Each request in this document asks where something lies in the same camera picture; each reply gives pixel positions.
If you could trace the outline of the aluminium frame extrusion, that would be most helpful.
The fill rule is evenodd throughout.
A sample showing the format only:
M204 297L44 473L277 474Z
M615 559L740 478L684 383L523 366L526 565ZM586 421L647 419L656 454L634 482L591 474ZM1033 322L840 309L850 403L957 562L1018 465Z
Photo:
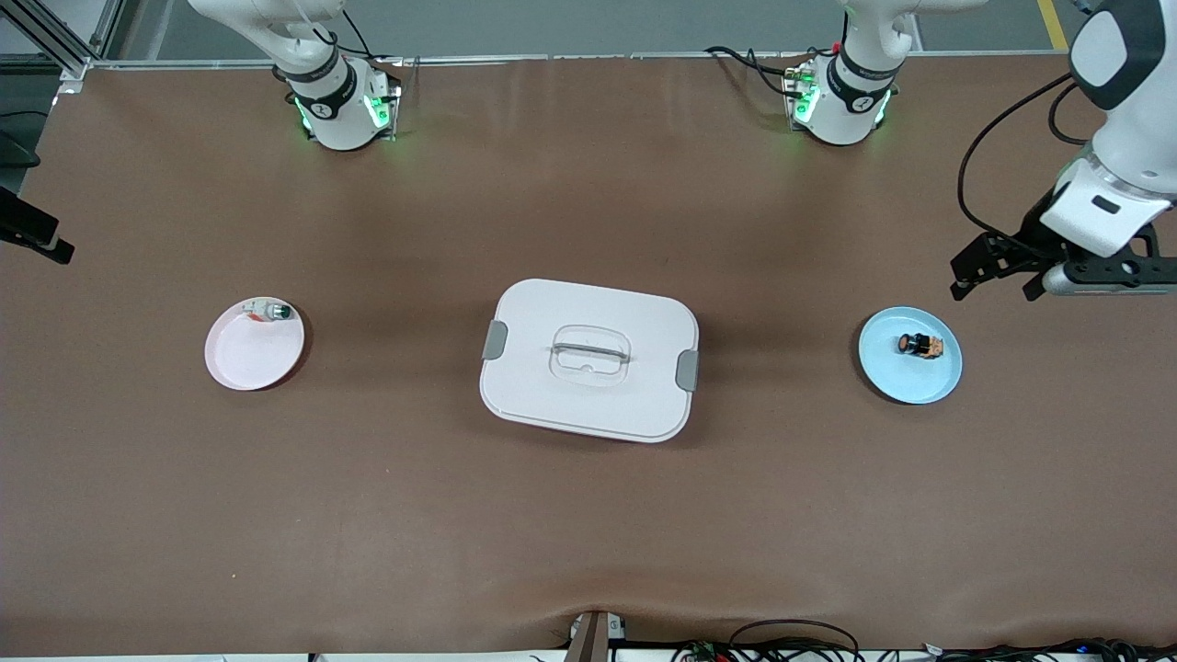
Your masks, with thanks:
M100 62L126 0L0 0L0 64L55 64L72 78Z

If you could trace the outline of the silver table edge rail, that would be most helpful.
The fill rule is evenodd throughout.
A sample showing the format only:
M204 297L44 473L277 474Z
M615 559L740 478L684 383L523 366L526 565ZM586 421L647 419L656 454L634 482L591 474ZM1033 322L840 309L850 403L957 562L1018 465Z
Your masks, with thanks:
M697 60L714 57L706 51L636 51L630 54L611 55L548 55L548 54L514 54L514 55L479 55L479 57L383 57L377 62L388 64L392 67L419 67L419 66L483 66L483 64L505 62L610 62L611 60L634 60L634 62L653 62L653 60ZM910 51L907 62L915 62L918 58L931 57L1068 57L1068 51L1046 49L1008 49L1008 51ZM86 71L230 71L230 69L270 69L273 62L270 59L211 59L211 60L94 60L89 62Z

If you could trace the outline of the brown table cover mat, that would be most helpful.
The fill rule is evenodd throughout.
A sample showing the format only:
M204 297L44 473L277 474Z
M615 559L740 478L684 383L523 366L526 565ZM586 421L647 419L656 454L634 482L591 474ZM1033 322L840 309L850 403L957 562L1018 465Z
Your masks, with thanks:
M699 60L421 67L394 143L307 143L268 71L94 72L0 247L0 656L488 651L581 611L636 638L812 618L863 646L1177 642L1177 296L955 302L955 176L1063 57L907 62L853 148ZM497 298L588 282L701 326L646 445L496 418ZM202 360L260 296L302 360ZM871 315L955 332L952 393L858 363Z

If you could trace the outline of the white lidded storage box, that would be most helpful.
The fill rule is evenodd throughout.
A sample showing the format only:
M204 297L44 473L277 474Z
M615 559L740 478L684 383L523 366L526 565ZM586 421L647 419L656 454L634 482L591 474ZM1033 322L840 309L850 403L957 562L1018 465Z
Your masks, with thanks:
M497 417L598 437L660 443L689 423L694 393L676 359L701 327L681 302L577 284L523 280L504 290L500 358L483 360L479 393Z

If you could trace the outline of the pink round plate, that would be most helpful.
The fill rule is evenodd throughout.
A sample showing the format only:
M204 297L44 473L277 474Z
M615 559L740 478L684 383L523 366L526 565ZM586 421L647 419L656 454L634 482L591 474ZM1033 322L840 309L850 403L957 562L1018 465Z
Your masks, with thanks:
M244 302L270 298L293 309L290 320L259 323L241 313ZM286 380L302 360L307 331L302 315L285 299L260 296L237 302L211 324L202 343L202 360L224 388L252 393Z

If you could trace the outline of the light blue round plate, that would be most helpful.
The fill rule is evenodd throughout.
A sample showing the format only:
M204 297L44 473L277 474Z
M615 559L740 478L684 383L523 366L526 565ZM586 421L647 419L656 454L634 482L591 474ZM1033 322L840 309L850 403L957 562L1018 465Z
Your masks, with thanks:
M902 335L930 335L944 339L944 355L935 360L902 355ZM932 404L952 393L964 371L964 355L946 323L911 306L892 306L871 315L859 331L858 363L882 395L903 404Z

